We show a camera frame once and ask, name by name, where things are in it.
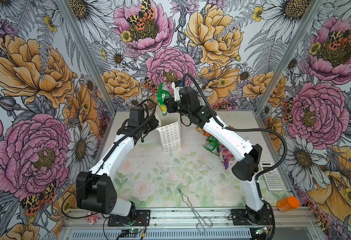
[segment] black mounting plate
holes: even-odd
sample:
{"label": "black mounting plate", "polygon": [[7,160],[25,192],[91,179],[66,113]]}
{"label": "black mounting plate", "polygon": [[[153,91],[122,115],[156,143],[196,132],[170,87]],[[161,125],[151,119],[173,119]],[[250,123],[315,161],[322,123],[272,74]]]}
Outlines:
{"label": "black mounting plate", "polygon": [[[135,216],[141,218],[143,221],[145,221],[145,225],[149,226],[150,210],[136,210]],[[127,225],[123,224],[120,221],[120,219],[109,218],[107,225],[109,227],[143,227],[144,223],[142,223],[139,220],[135,220],[135,222],[132,225],[127,226]]]}
{"label": "black mounting plate", "polygon": [[[266,210],[266,214],[264,216],[262,216],[261,221],[258,223],[258,225],[269,225],[270,223],[273,224],[273,220],[271,219],[271,213],[270,210],[267,209]],[[246,215],[246,209],[231,209],[231,218],[233,220],[233,225],[235,226],[239,226],[239,225],[253,225],[251,224],[249,221],[246,221],[244,219],[239,218],[238,216],[245,216]]]}

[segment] floral wallpaper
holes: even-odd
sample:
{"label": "floral wallpaper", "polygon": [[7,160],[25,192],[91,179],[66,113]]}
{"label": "floral wallpaper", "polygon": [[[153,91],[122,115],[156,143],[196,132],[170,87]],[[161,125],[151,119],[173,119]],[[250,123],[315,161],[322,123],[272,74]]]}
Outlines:
{"label": "floral wallpaper", "polygon": [[286,66],[282,102],[272,95],[261,117],[285,137],[286,171],[326,238],[351,240],[351,0],[326,1],[319,15]]}
{"label": "floral wallpaper", "polygon": [[[42,2],[70,39],[56,1]],[[185,73],[213,108],[254,109],[310,2],[69,0],[116,109],[156,101],[160,83],[173,93],[171,83]],[[328,15],[319,13],[316,24]],[[273,93],[275,106],[285,84]]]}
{"label": "floral wallpaper", "polygon": [[0,240],[60,238],[75,195],[61,204],[92,166],[110,120],[46,4],[0,1]]}

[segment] orange bottle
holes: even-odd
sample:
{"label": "orange bottle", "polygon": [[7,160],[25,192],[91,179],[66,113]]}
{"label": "orange bottle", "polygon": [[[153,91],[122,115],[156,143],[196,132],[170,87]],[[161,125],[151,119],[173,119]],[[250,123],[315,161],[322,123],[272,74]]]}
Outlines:
{"label": "orange bottle", "polygon": [[290,196],[281,199],[277,202],[277,208],[280,211],[287,212],[299,207],[299,200],[296,197]]}

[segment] floral tablecloth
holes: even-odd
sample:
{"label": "floral tablecloth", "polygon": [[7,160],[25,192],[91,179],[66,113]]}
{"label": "floral tablecloth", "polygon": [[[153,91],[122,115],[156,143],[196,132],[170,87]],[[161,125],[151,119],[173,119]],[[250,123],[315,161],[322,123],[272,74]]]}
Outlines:
{"label": "floral tablecloth", "polygon": [[[119,197],[136,207],[186,207],[178,188],[194,207],[242,207],[246,198],[241,180],[225,170],[221,157],[207,151],[206,137],[194,127],[182,126],[182,149],[163,152],[160,142],[137,144],[126,156],[114,179]],[[263,159],[271,159],[263,152]],[[267,190],[260,177],[261,192],[273,206],[287,191]]]}

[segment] robotic arm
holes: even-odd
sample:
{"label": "robotic arm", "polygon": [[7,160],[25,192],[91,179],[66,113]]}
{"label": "robotic arm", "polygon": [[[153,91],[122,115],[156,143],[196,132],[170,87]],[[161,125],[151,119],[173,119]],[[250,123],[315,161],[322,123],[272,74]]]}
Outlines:
{"label": "robotic arm", "polygon": [[[243,189],[246,195],[246,218],[252,223],[258,223],[267,212],[267,207],[260,194],[259,185],[255,180],[258,172],[258,164],[262,152],[260,145],[253,146],[235,132],[220,126],[214,117],[224,124],[214,111],[207,106],[201,106],[197,92],[190,86],[183,86],[183,81],[173,83],[174,97],[165,100],[169,113],[180,113],[187,116],[191,123],[198,125],[205,131],[215,136],[235,156],[238,162],[233,166],[233,174],[243,181]],[[136,106],[130,109],[128,125],[118,130],[115,141],[122,139],[132,129],[142,125],[144,120],[144,108]],[[127,153],[134,147],[142,134],[147,134],[158,126],[158,120],[151,118],[133,136],[126,137],[117,147],[112,146],[89,172],[80,172],[77,176],[77,206],[103,214],[114,214],[126,223],[134,221],[135,205],[117,197],[112,183],[115,173]]]}

